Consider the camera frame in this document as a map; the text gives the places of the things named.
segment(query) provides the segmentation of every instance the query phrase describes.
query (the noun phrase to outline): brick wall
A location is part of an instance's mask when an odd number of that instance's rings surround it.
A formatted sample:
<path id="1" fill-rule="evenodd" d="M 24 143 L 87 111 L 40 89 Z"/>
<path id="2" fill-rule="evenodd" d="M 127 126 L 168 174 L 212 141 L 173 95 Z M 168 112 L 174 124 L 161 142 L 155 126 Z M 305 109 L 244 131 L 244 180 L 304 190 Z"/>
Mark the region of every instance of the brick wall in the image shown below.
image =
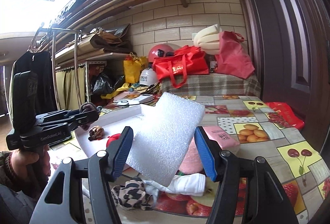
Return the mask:
<path id="1" fill-rule="evenodd" d="M 103 28 L 130 23 L 128 32 L 138 56 L 148 55 L 159 43 L 179 46 L 193 45 L 192 33 L 213 24 L 225 31 L 235 31 L 246 37 L 245 22 L 239 0 L 153 0 L 132 7 L 129 11 L 102 20 L 95 26 Z"/>

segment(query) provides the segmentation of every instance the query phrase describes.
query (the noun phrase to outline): black jacket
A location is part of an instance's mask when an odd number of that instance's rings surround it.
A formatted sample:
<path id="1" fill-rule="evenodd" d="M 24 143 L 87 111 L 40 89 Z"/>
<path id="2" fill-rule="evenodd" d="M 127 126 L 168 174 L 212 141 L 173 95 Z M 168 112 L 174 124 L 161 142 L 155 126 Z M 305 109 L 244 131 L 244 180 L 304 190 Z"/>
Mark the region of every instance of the black jacket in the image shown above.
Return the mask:
<path id="1" fill-rule="evenodd" d="M 49 52 L 26 52 L 15 63 L 15 74 L 33 71 L 38 75 L 38 89 L 35 101 L 36 114 L 57 110 L 52 75 L 52 61 Z"/>

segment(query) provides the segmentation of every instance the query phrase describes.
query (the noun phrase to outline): pink package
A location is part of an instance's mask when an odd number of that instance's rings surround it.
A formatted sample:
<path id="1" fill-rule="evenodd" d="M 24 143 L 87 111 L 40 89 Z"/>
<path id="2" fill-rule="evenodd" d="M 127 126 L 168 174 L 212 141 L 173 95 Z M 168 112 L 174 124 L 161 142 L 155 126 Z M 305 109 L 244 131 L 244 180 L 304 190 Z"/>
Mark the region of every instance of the pink package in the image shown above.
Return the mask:
<path id="1" fill-rule="evenodd" d="M 209 139 L 218 142 L 222 149 L 227 149 L 236 154 L 239 150 L 240 143 L 233 139 L 226 131 L 216 125 L 203 126 L 203 129 Z"/>
<path id="2" fill-rule="evenodd" d="M 236 154 L 240 148 L 240 143 L 227 134 L 218 126 L 203 126 L 209 139 L 218 142 L 222 149 L 227 149 Z M 185 174 L 195 174 L 203 170 L 202 161 L 199 158 L 194 138 L 192 139 L 188 151 L 182 161 L 179 170 Z"/>

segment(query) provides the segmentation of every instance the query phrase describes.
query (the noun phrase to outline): red tote bag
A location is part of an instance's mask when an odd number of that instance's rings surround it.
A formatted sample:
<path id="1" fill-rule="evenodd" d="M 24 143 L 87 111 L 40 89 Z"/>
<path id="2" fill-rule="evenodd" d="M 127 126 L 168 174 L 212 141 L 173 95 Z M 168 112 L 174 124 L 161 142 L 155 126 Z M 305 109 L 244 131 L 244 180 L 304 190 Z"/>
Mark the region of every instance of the red tote bag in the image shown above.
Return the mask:
<path id="1" fill-rule="evenodd" d="M 244 38 L 238 33 L 229 31 L 219 33 L 220 51 L 219 55 L 215 55 L 218 64 L 216 73 L 246 79 L 255 71 L 251 58 L 240 45 L 243 41 Z"/>
<path id="2" fill-rule="evenodd" d="M 187 75 L 209 73 L 204 56 L 205 52 L 200 47 L 186 45 L 176 50 L 172 57 L 156 57 L 152 68 L 158 80 L 170 77 L 173 87 L 180 88 L 186 83 Z M 176 84 L 175 75 L 183 75 L 183 81 Z"/>

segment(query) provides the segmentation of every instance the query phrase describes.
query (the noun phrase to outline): black bag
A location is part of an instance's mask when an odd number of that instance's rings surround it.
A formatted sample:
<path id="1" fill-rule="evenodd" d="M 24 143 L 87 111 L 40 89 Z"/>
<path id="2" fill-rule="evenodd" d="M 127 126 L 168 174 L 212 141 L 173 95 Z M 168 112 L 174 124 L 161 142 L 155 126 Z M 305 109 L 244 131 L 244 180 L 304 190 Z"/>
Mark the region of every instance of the black bag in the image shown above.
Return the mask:
<path id="1" fill-rule="evenodd" d="M 113 92 L 112 80 L 103 72 L 101 72 L 95 82 L 93 94 L 111 94 Z"/>
<path id="2" fill-rule="evenodd" d="M 113 86 L 114 90 L 117 90 L 118 88 L 122 87 L 123 84 L 125 83 L 125 76 L 120 76 L 116 83 Z"/>

